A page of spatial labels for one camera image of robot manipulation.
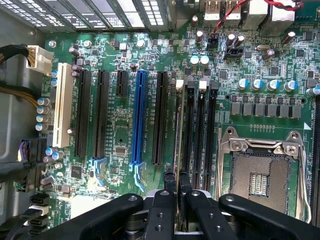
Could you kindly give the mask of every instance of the electrolytic capacitor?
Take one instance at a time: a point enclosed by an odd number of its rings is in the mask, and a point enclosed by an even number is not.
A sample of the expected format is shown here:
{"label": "electrolytic capacitor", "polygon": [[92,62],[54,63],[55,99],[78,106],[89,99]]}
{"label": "electrolytic capacitor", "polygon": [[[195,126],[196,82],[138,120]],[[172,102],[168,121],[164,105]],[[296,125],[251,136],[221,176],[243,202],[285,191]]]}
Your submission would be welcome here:
{"label": "electrolytic capacitor", "polygon": [[191,66],[193,66],[193,67],[198,66],[198,64],[199,64],[199,57],[193,55],[193,56],[190,58],[190,64],[191,64]]}
{"label": "electrolytic capacitor", "polygon": [[260,79],[255,79],[252,83],[251,83],[251,88],[252,90],[256,91],[259,90],[260,88],[262,88],[262,86],[264,85],[264,82]]}
{"label": "electrolytic capacitor", "polygon": [[238,83],[236,84],[237,88],[240,90],[244,90],[246,89],[246,87],[249,85],[249,81],[245,78],[242,78],[238,81]]}
{"label": "electrolytic capacitor", "polygon": [[36,121],[38,123],[47,123],[49,121],[49,116],[48,115],[43,115],[43,114],[38,114],[35,117]]}
{"label": "electrolytic capacitor", "polygon": [[274,91],[279,87],[279,85],[280,83],[278,82],[278,80],[272,80],[268,82],[265,87],[268,91]]}
{"label": "electrolytic capacitor", "polygon": [[45,155],[47,156],[51,156],[52,154],[58,152],[58,148],[57,147],[48,147],[46,150],[45,150]]}
{"label": "electrolytic capacitor", "polygon": [[313,87],[313,88],[309,88],[306,91],[306,94],[311,96],[311,97],[320,95],[320,87],[316,86],[316,87]]}
{"label": "electrolytic capacitor", "polygon": [[80,74],[77,71],[72,71],[71,77],[78,79],[80,77]]}
{"label": "electrolytic capacitor", "polygon": [[53,189],[53,188],[54,188],[53,183],[49,183],[49,184],[47,184],[47,185],[40,185],[40,186],[39,186],[39,190],[40,190],[40,191],[49,191],[49,190],[51,190],[51,189]]}
{"label": "electrolytic capacitor", "polygon": [[78,66],[78,65],[72,65],[71,70],[72,71],[77,71],[80,72],[82,70],[82,66]]}
{"label": "electrolytic capacitor", "polygon": [[234,44],[235,38],[236,36],[234,34],[232,33],[229,34],[228,37],[226,38],[225,45],[227,47],[230,47],[232,44]]}
{"label": "electrolytic capacitor", "polygon": [[48,163],[52,163],[54,162],[55,160],[51,157],[51,156],[45,156],[43,159],[42,159],[42,162],[48,164]]}
{"label": "electrolytic capacitor", "polygon": [[45,97],[40,97],[37,100],[37,103],[39,106],[49,106],[50,105],[50,99]]}
{"label": "electrolytic capacitor", "polygon": [[290,41],[296,36],[296,33],[294,31],[289,32],[282,40],[281,44],[282,45],[287,45],[290,43]]}
{"label": "electrolytic capacitor", "polygon": [[36,112],[38,114],[48,114],[50,112],[50,108],[47,106],[38,106],[36,108]]}
{"label": "electrolytic capacitor", "polygon": [[198,26],[198,17],[194,15],[191,19],[191,27],[196,28]]}
{"label": "electrolytic capacitor", "polygon": [[54,152],[53,154],[52,154],[52,158],[53,158],[53,160],[59,160],[59,159],[63,159],[64,158],[64,156],[65,156],[65,153],[63,152],[63,151],[57,151],[57,152]]}
{"label": "electrolytic capacitor", "polygon": [[295,90],[296,88],[298,87],[298,83],[296,81],[289,81],[289,82],[286,82],[284,85],[283,85],[283,89],[286,91],[286,92],[291,92],[293,90]]}
{"label": "electrolytic capacitor", "polygon": [[77,49],[75,49],[73,46],[69,48],[69,53],[71,53],[76,58],[80,57],[80,52]]}
{"label": "electrolytic capacitor", "polygon": [[47,184],[52,184],[54,182],[54,177],[53,176],[47,176],[43,179],[40,180],[41,185],[47,185]]}
{"label": "electrolytic capacitor", "polygon": [[268,59],[272,58],[275,54],[276,54],[275,50],[273,50],[273,49],[268,49],[268,50],[266,51],[266,53],[264,53],[264,54],[262,55],[262,59],[263,59],[263,60],[268,60]]}
{"label": "electrolytic capacitor", "polygon": [[240,35],[236,38],[235,42],[234,42],[234,46],[235,47],[240,47],[240,45],[245,41],[245,37]]}
{"label": "electrolytic capacitor", "polygon": [[49,128],[49,125],[47,124],[47,123],[45,123],[45,122],[43,122],[43,123],[37,123],[36,125],[35,125],[35,130],[37,130],[37,131],[46,131],[46,130],[48,130],[48,128]]}
{"label": "electrolytic capacitor", "polygon": [[209,65],[209,57],[208,57],[208,56],[202,56],[202,57],[200,58],[200,65],[201,65],[201,67],[203,67],[203,68],[208,67],[208,65]]}
{"label": "electrolytic capacitor", "polygon": [[201,43],[204,39],[204,32],[199,30],[199,31],[196,31],[196,34],[195,34],[195,42],[196,43]]}

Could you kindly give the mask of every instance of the white power connector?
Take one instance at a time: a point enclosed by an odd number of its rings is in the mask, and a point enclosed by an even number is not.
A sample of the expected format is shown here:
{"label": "white power connector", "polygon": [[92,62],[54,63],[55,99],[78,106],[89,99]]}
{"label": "white power connector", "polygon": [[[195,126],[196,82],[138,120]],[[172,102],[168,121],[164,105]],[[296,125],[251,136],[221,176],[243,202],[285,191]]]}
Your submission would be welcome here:
{"label": "white power connector", "polygon": [[50,76],[54,59],[53,54],[37,45],[28,45],[27,47],[35,50],[35,63],[33,66],[29,66],[27,61],[25,67]]}

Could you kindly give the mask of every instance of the green circuit board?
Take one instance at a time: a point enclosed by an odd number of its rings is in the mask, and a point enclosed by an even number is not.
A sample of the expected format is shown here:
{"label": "green circuit board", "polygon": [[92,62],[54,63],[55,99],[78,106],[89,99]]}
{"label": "green circuit board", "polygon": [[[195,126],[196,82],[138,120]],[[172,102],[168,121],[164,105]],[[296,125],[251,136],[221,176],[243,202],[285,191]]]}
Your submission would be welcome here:
{"label": "green circuit board", "polygon": [[[165,170],[178,169],[182,167],[183,151],[186,137],[187,118],[187,94],[183,90],[180,92],[171,91],[171,84],[175,80],[183,80],[192,77],[195,83],[195,94],[193,104],[193,125],[191,134],[191,161],[193,164],[194,151],[197,138],[197,113],[199,82],[207,79],[208,83],[218,83],[219,90],[215,103],[214,131],[208,133],[204,127],[202,140],[205,143],[206,137],[213,134],[213,155],[211,177],[208,190],[215,197],[216,190],[216,162],[218,158],[218,138],[219,131],[222,135],[227,127],[234,127],[243,138],[280,140],[286,139],[290,131],[295,130],[301,134],[306,152],[306,179],[307,192],[311,191],[311,169],[312,169],[312,149],[313,149],[313,120],[314,120],[314,100],[306,95],[306,81],[312,78],[319,80],[320,72],[320,33],[317,23],[293,24],[288,31],[294,31],[296,37],[288,45],[281,44],[281,37],[260,37],[257,31],[239,31],[238,29],[222,29],[219,31],[219,45],[214,51],[207,51],[207,39],[202,43],[195,43],[195,33],[203,30],[210,33],[211,29],[202,28],[201,24],[197,28],[191,28],[187,23],[174,33],[65,33],[48,34],[46,38],[46,49],[54,54],[53,69],[58,69],[58,63],[73,63],[73,56],[68,52],[69,47],[78,45],[81,57],[86,63],[83,67],[92,73],[90,99],[90,118],[88,123],[87,151],[86,156],[74,157],[75,135],[70,136],[70,147],[61,148],[64,152],[62,161],[63,167],[56,169],[54,164],[47,166],[47,174],[55,179],[55,187],[46,193],[50,195],[50,228],[57,226],[80,213],[92,209],[99,204],[116,198],[126,193],[136,193],[145,196],[147,192],[154,189],[163,188],[163,173]],[[228,34],[242,34],[245,42],[241,45],[244,55],[239,59],[224,59],[225,40]],[[56,41],[56,47],[50,48],[49,41]],[[144,47],[136,46],[138,40],[144,40]],[[91,47],[85,48],[84,42],[90,41]],[[115,49],[115,41],[125,43],[127,49]],[[256,50],[258,45],[270,45],[277,51],[277,56],[269,60],[262,60],[263,51]],[[206,68],[210,74],[205,73],[201,66],[192,67],[190,58],[192,56],[208,56],[209,65]],[[135,101],[135,85],[137,72],[132,72],[130,63],[136,63],[138,69],[146,70],[147,80],[147,100],[145,109],[145,132],[143,141],[143,166],[140,169],[140,183],[144,186],[144,191],[135,184],[134,172],[129,171],[129,163],[132,154],[133,135],[133,112]],[[90,175],[93,170],[91,158],[93,154],[93,110],[97,104],[97,79],[98,71],[106,70],[110,73],[109,98],[107,108],[107,130],[105,140],[105,158],[100,165],[100,179],[97,182]],[[117,70],[126,70],[129,74],[127,97],[116,96]],[[155,121],[155,102],[157,72],[167,71],[169,84],[167,88],[167,105],[165,115],[165,136],[163,147],[162,164],[157,166],[152,164],[153,158],[153,137]],[[252,82],[261,79],[264,82],[261,90],[252,91],[250,87],[244,90],[237,88],[240,79],[247,79]],[[271,80],[278,80],[280,87],[275,91],[266,90],[266,83]],[[283,85],[290,81],[296,81],[298,87],[286,92]],[[51,78],[43,78],[42,96],[49,97],[51,91]],[[76,127],[77,121],[77,99],[79,83],[75,79],[72,97],[71,127]],[[247,96],[247,103],[254,104],[255,96],[260,97],[260,103],[277,105],[278,98],[283,98],[284,105],[299,106],[301,115],[298,118],[276,117],[276,116],[254,116],[234,114],[231,105],[242,103],[243,97]],[[205,118],[207,122],[207,106],[209,101],[208,92],[205,97]],[[180,124],[176,119],[176,111],[183,113]],[[182,128],[182,141],[179,142],[180,152],[175,147],[177,140],[177,127]],[[115,153],[116,147],[123,147],[123,155]],[[201,157],[200,183],[198,188],[203,189],[203,162]],[[295,216],[297,207],[299,161],[293,159],[289,165],[287,184],[287,207],[285,213]],[[194,170],[189,169],[190,179],[193,181]],[[223,163],[222,192],[229,193],[232,178],[232,157],[226,154]],[[70,193],[64,194],[59,186],[70,187]]]}

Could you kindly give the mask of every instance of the motherboard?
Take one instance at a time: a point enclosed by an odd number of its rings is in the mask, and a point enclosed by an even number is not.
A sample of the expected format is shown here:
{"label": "motherboard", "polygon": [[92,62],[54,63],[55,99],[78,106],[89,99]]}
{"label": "motherboard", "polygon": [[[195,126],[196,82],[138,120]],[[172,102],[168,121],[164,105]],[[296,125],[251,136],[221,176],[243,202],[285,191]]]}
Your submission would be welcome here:
{"label": "motherboard", "polygon": [[319,24],[302,16],[270,37],[196,17],[176,32],[47,35],[50,114],[36,128],[50,228],[162,189],[165,171],[310,221]]}

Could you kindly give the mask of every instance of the white pci slot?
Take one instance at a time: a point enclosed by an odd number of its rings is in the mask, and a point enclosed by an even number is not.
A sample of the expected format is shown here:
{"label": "white pci slot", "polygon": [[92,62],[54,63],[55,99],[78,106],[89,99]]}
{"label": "white pci slot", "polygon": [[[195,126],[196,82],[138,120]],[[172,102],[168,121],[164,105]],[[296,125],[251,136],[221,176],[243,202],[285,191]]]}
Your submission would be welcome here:
{"label": "white pci slot", "polygon": [[71,77],[71,65],[58,63],[58,78],[56,86],[54,124],[53,124],[53,147],[68,147],[70,135],[67,129],[71,123],[72,95],[74,79]]}

